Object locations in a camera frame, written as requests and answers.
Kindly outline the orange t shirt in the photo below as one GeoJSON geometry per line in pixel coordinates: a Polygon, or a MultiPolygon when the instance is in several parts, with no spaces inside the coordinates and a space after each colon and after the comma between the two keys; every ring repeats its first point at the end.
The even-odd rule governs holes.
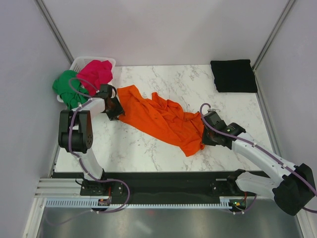
{"type": "Polygon", "coordinates": [[[181,105],[153,92],[143,98],[135,85],[117,90],[125,111],[119,120],[167,144],[189,157],[204,149],[204,125],[199,112],[185,112],[181,105]]]}

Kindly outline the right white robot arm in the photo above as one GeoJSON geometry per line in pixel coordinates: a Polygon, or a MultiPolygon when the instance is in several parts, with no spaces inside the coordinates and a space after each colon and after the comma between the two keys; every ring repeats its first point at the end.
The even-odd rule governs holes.
{"type": "Polygon", "coordinates": [[[265,149],[240,125],[226,124],[216,111],[201,115],[204,125],[203,144],[223,146],[242,155],[266,176],[238,169],[227,178],[232,195],[251,192],[273,200],[285,213],[294,216],[317,195],[312,169],[299,166],[265,149]]]}

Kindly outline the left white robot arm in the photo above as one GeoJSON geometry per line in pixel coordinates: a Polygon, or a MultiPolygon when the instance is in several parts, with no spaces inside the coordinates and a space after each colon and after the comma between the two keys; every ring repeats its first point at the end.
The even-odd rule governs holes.
{"type": "Polygon", "coordinates": [[[109,184],[104,178],[104,170],[93,152],[94,141],[92,119],[106,114],[110,121],[124,115],[124,109],[117,97],[117,90],[109,84],[102,84],[96,95],[87,102],[71,110],[63,110],[59,116],[58,144],[79,163],[86,180],[92,180],[92,190],[103,195],[109,184]]]}

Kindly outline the red t shirt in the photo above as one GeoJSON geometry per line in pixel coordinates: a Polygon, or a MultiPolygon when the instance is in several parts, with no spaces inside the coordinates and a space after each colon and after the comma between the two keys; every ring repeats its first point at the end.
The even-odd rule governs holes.
{"type": "Polygon", "coordinates": [[[93,60],[88,63],[76,76],[81,79],[81,83],[90,96],[94,96],[100,90],[102,84],[112,81],[112,64],[110,61],[93,60]]]}

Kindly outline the green t shirt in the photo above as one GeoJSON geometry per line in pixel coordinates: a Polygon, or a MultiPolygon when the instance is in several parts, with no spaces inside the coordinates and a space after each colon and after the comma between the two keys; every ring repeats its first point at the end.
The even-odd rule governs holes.
{"type": "Polygon", "coordinates": [[[60,96],[69,110],[85,103],[88,98],[76,93],[70,86],[69,80],[76,78],[77,72],[73,70],[64,71],[58,79],[53,82],[53,90],[60,96]]]}

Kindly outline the white laundry basket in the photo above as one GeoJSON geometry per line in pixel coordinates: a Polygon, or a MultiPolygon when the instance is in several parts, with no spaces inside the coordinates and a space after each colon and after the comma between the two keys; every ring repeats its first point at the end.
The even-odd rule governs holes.
{"type": "MultiPolygon", "coordinates": [[[[105,57],[78,57],[74,60],[73,64],[71,65],[71,68],[69,70],[73,70],[77,72],[77,74],[91,61],[93,60],[99,60],[99,61],[110,61],[112,64],[112,75],[113,70],[116,64],[116,61],[111,58],[105,58],[105,57]]],[[[78,94],[83,95],[84,97],[86,95],[89,95],[88,91],[84,88],[84,86],[81,83],[81,79],[79,78],[72,78],[69,80],[69,86],[78,94]]],[[[63,102],[63,100],[60,98],[60,96],[57,94],[57,100],[60,102],[63,102]]]]}

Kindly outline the folded black t shirt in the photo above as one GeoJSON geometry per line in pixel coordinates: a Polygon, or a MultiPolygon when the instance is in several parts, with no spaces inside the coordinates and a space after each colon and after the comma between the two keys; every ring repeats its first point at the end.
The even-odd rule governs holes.
{"type": "Polygon", "coordinates": [[[214,84],[219,93],[257,93],[255,75],[249,59],[212,60],[214,84]]]}

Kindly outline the aluminium frame rail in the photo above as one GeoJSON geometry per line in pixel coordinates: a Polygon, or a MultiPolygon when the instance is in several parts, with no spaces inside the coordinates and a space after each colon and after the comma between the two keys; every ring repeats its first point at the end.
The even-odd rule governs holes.
{"type": "Polygon", "coordinates": [[[79,197],[80,182],[74,178],[41,178],[35,192],[36,198],[72,198],[79,197]]]}

